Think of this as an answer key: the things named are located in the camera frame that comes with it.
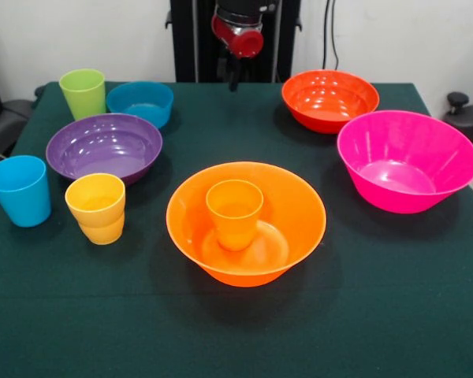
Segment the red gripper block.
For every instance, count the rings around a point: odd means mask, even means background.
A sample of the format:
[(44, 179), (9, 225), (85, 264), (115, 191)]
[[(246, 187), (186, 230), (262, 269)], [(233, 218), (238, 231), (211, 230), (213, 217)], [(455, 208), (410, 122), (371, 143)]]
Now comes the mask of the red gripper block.
[(229, 90), (236, 91), (241, 73), (241, 63), (238, 58), (252, 58), (262, 50), (264, 44), (263, 24), (231, 24), (215, 14), (212, 16), (211, 28), (215, 36), (235, 56), (231, 57), (228, 63), (226, 57), (218, 59), (217, 78), (225, 79), (228, 73)]

